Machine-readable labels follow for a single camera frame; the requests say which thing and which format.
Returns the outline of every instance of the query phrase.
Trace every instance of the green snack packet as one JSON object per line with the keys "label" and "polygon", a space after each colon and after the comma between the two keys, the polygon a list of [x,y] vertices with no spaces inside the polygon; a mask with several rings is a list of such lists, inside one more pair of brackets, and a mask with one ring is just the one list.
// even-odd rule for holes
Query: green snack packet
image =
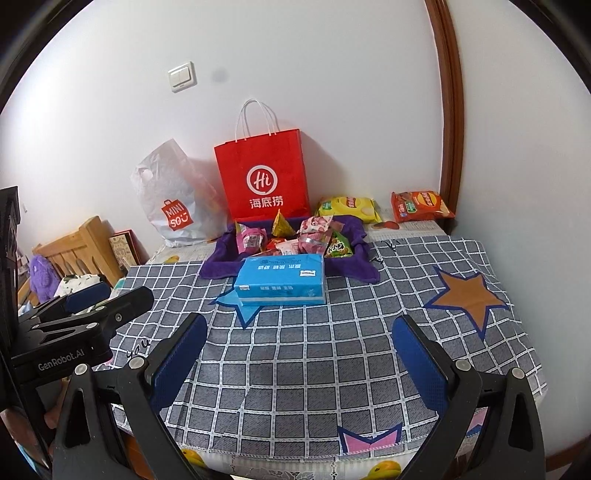
{"label": "green snack packet", "polygon": [[330,239],[329,246],[326,248],[325,257],[352,257],[353,250],[351,244],[347,240],[347,237],[338,233],[333,232],[333,236]]}

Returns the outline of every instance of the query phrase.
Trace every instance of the screw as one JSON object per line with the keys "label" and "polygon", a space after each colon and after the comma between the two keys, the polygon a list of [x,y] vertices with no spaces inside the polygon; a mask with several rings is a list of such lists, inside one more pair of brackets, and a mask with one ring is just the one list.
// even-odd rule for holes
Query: screw
{"label": "screw", "polygon": [[76,375],[82,375],[85,374],[87,370],[88,366],[86,364],[80,364],[74,369],[74,373]]}
{"label": "screw", "polygon": [[144,359],[141,358],[140,356],[135,356],[133,357],[130,361],[129,361],[129,368],[132,368],[133,370],[137,369],[137,368],[142,368],[144,366]]}
{"label": "screw", "polygon": [[456,361],[456,367],[458,370],[462,370],[463,372],[467,372],[468,370],[470,370],[472,368],[470,362],[468,360],[457,360]]}
{"label": "screw", "polygon": [[522,378],[525,378],[525,373],[523,372],[523,370],[521,368],[514,368],[513,370],[511,370],[511,373],[513,374],[513,376],[515,378],[519,378],[520,380]]}

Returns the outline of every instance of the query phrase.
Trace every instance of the white plastic bag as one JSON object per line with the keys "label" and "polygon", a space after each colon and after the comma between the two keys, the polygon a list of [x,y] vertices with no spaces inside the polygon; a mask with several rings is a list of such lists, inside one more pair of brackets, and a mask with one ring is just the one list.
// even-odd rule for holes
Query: white plastic bag
{"label": "white plastic bag", "polygon": [[211,240],[225,231],[228,213],[222,200],[176,141],[168,140],[143,159],[131,182],[168,247]]}

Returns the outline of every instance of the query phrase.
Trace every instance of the gray grid tablecloth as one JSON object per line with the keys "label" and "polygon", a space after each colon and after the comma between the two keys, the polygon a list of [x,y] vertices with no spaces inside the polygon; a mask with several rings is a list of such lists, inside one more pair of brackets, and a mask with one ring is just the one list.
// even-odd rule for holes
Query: gray grid tablecloth
{"label": "gray grid tablecloth", "polygon": [[[371,245],[378,284],[328,278],[326,306],[265,307],[246,329],[234,310],[211,303],[232,281],[202,280],[202,262],[133,268],[123,291],[146,285],[156,301],[118,330],[114,359],[101,368],[125,365],[131,352],[146,355],[187,312],[200,312],[209,325],[207,343],[163,419],[183,446],[278,461],[344,458],[337,426],[371,437],[402,423],[400,444],[351,458],[420,446],[437,416],[393,350],[389,330],[401,313],[453,359],[503,374],[519,366],[534,396],[545,392],[538,357],[480,243],[431,236]],[[509,310],[490,311],[484,342],[463,312],[423,308],[443,289],[434,267],[466,277],[481,272],[507,303]],[[115,415],[129,429],[123,410],[115,407]]]}

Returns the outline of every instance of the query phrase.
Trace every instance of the snack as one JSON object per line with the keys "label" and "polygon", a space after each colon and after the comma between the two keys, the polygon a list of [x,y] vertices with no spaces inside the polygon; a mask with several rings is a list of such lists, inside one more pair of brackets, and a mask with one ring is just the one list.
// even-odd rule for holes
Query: snack
{"label": "snack", "polygon": [[322,200],[318,205],[317,215],[353,215],[365,223],[381,222],[375,211],[374,201],[368,198],[334,197]]}
{"label": "snack", "polygon": [[249,255],[256,254],[265,248],[266,244],[267,232],[264,228],[251,228],[236,223],[236,245],[239,254],[244,252]]}
{"label": "snack", "polygon": [[273,236],[294,236],[296,234],[295,230],[281,214],[281,210],[277,210],[277,215],[275,217],[275,221],[273,221],[273,230],[271,233]]}
{"label": "snack", "polygon": [[252,257],[274,257],[276,255],[281,255],[281,252],[279,252],[279,250],[277,250],[276,248],[271,249],[271,250],[264,250],[260,253],[251,255],[248,258],[252,258]]}
{"label": "snack", "polygon": [[351,257],[353,249],[347,240],[347,237],[334,231],[330,239],[329,246],[326,248],[325,257]]}
{"label": "snack", "polygon": [[386,220],[385,222],[372,223],[371,228],[373,230],[381,230],[382,228],[390,228],[390,230],[400,230],[400,225],[392,220]]}
{"label": "snack", "polygon": [[271,238],[271,240],[269,240],[269,243],[267,243],[267,250],[273,250],[273,249],[277,248],[277,245],[285,242],[285,240],[286,240],[285,238],[279,238],[279,237]]}
{"label": "snack", "polygon": [[300,253],[300,247],[298,245],[298,239],[286,240],[277,244],[277,250],[281,252],[281,255],[297,255]]}
{"label": "snack", "polygon": [[344,224],[344,223],[341,223],[341,222],[337,222],[336,220],[333,220],[333,221],[330,223],[330,227],[331,227],[331,228],[332,228],[332,229],[333,229],[335,232],[341,233],[341,232],[343,231],[343,227],[345,227],[345,224]]}
{"label": "snack", "polygon": [[332,215],[310,217],[304,220],[300,226],[300,233],[326,232],[330,228]]}
{"label": "snack", "polygon": [[326,247],[330,243],[333,231],[301,233],[298,239],[298,246],[302,253],[324,255]]}
{"label": "snack", "polygon": [[423,192],[392,192],[391,201],[394,218],[398,223],[455,217],[441,197],[431,190]]}

